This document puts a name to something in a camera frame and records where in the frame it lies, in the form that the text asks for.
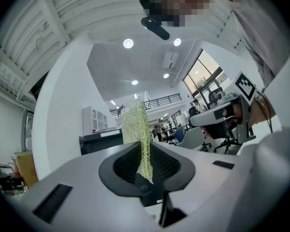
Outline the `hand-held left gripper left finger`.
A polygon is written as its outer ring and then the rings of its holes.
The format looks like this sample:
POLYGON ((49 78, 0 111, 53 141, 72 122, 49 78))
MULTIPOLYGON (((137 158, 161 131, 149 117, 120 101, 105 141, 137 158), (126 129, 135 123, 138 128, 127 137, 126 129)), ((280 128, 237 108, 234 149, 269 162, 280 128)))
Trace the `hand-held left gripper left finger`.
POLYGON ((123 144, 70 160, 37 182, 20 200, 8 204, 35 232, 158 232, 159 225, 139 198, 113 194, 100 180, 99 165, 131 147, 123 144), (33 211, 58 184, 72 189, 47 223, 33 211))

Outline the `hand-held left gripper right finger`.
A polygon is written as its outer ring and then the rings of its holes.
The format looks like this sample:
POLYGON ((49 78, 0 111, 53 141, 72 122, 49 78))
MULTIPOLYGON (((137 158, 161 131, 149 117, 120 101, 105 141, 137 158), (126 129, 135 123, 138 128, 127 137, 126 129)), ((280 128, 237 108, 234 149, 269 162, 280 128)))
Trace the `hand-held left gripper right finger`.
POLYGON ((253 228, 247 189, 255 145, 247 145, 239 156, 205 153, 165 143, 152 146, 192 161, 195 174, 183 189, 169 194, 171 205, 186 217, 172 228, 253 228))

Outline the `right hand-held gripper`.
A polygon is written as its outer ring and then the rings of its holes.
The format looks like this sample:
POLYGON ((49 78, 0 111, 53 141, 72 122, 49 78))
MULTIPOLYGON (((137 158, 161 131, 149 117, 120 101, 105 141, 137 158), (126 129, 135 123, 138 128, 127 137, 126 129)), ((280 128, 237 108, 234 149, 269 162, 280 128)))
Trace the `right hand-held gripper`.
POLYGON ((223 91, 221 104, 227 114, 223 115, 223 109, 211 109, 189 118, 190 125, 205 127, 225 121, 230 137, 238 143, 245 143, 256 138, 252 128, 248 125, 251 118, 251 104, 256 96, 257 88, 243 73, 239 72, 228 87, 223 91), (235 104, 240 106, 241 116, 230 115, 235 104))

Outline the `person's right hand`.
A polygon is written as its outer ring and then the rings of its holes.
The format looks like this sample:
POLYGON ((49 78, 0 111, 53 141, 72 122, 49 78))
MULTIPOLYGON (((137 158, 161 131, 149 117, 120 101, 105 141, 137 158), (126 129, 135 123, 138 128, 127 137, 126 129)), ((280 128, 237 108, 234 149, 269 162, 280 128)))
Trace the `person's right hand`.
POLYGON ((232 123, 242 123, 243 120, 243 109, 240 103, 235 103, 223 109, 223 116, 227 119, 227 122, 231 125, 232 123))

